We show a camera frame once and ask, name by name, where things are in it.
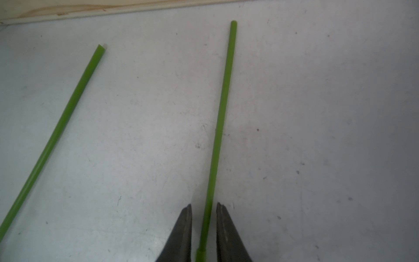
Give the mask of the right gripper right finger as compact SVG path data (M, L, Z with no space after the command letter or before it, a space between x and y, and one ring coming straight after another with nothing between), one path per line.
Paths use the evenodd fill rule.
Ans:
M218 262L252 262L227 208L217 203L216 241Z

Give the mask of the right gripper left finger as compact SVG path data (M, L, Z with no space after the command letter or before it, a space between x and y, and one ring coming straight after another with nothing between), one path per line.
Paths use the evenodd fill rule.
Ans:
M156 262L191 262L193 213L191 204L182 209Z

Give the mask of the white tulip flower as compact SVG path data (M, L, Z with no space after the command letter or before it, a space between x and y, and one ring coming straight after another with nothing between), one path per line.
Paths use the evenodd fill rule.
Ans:
M213 200L215 197L215 188L216 188L216 179L217 179L218 164L219 164L219 157L220 157L220 149L222 145L223 129L224 129L225 116L226 116L226 111L227 111L232 66L234 62L236 36L237 36L237 21L233 20L230 23L227 57L226 57L226 62L225 62L222 91L220 95L220 103L219 103L216 130L215 130L215 139L213 143L211 165L210 165L209 176L208 176L208 186L207 186L207 193L206 193L206 199L205 199L203 222L202 222L201 233L199 237L199 245L198 245L198 248L196 250L196 255L195 255L196 262L206 261L206 247L207 247L208 233L209 233L209 228L210 228Z

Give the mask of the yellow tulip flower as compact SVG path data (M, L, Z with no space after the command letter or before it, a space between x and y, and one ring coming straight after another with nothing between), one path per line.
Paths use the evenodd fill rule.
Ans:
M19 192L18 196L16 197L13 205L11 206L10 210L8 211L7 215L5 216L2 224L1 224L1 240L4 239L6 233L8 232L10 226L12 225L15 217L17 216L18 212L20 211L23 203L25 202L27 196L29 195L32 187L34 186L37 178L39 177L42 169L44 168L47 160L49 159L50 155L52 154L53 149L55 148L56 144L58 143L61 135L63 134L89 80L91 79L94 71L96 70L100 60L105 54L105 47L103 45L98 45L94 51L94 54L89 60L88 65L86 66L79 82L76 85L70 99L68 100L62 115L57 122L48 142L46 143L43 151L41 152L36 164L34 165L28 179L24 183L21 191Z

